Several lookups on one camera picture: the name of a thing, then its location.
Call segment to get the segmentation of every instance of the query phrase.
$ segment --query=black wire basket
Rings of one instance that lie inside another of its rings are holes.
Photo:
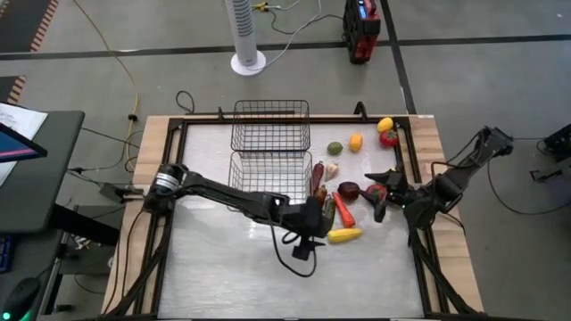
[[[302,152],[310,148],[310,105],[303,100],[238,101],[232,150]]]
[[[245,192],[272,192],[303,203],[310,196],[310,152],[233,152],[228,185]]]

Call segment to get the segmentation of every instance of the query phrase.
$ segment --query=gray floor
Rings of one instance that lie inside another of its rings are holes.
[[[231,45],[222,0],[80,1],[113,49]],[[280,1],[282,4],[291,1]],[[341,14],[343,0],[323,1],[324,12]],[[399,38],[498,37],[571,33],[568,1],[418,0],[390,1]],[[304,0],[279,13],[277,25],[295,29],[317,10]],[[287,37],[269,28],[270,16],[256,13],[259,43]],[[327,19],[304,30],[297,42],[332,41],[341,23]],[[386,32],[381,35],[387,39]],[[71,0],[62,0],[41,52],[103,50],[95,31]],[[401,49],[420,113],[434,114],[447,156],[482,126],[513,136],[546,136],[571,119],[571,42],[434,45]],[[273,57],[277,52],[266,52]],[[406,112],[390,48],[377,48],[372,62],[349,64],[344,49],[296,50],[255,78],[229,69],[229,53],[130,57],[125,63],[142,94],[141,119],[178,114],[174,94],[190,91],[197,111],[229,110],[238,99],[306,99],[315,113],[349,113],[361,100],[376,113]],[[110,58],[0,62],[0,76],[26,75],[21,104],[41,111],[82,110],[86,127],[124,136],[133,88]],[[120,144],[82,133],[72,165],[112,164]],[[569,200],[568,182],[533,183],[528,170],[550,161],[534,142],[516,143],[514,153],[492,162],[492,178],[507,202],[542,210]],[[122,168],[93,173],[100,180],[128,181]],[[95,186],[68,177],[60,202],[109,204]],[[569,209],[545,216],[521,216],[495,200],[485,172],[474,176],[460,204],[468,247],[484,307],[507,317],[568,320],[571,299],[571,217]],[[105,281],[91,284],[103,288]],[[97,311],[98,301],[66,283],[58,301],[77,302],[75,313]]]

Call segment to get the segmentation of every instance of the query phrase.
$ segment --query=computer screen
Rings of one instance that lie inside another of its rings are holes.
[[[0,163],[46,155],[46,150],[0,123]]]

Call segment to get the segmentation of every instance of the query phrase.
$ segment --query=red tomato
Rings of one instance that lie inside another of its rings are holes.
[[[371,185],[369,187],[367,187],[367,193],[373,194],[373,195],[378,195],[379,198],[384,199],[385,195],[386,195],[386,188],[382,185]]]
[[[394,130],[387,130],[381,133],[379,142],[383,147],[394,147],[399,143],[399,135]]]

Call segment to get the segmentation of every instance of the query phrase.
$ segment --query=red carrot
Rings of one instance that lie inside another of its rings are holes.
[[[333,199],[335,200],[335,205],[339,209],[339,215],[341,216],[341,221],[343,222],[343,227],[351,228],[355,226],[355,219],[353,215],[347,210],[345,203],[343,203],[343,199],[341,199],[341,195],[338,193],[332,192]]]

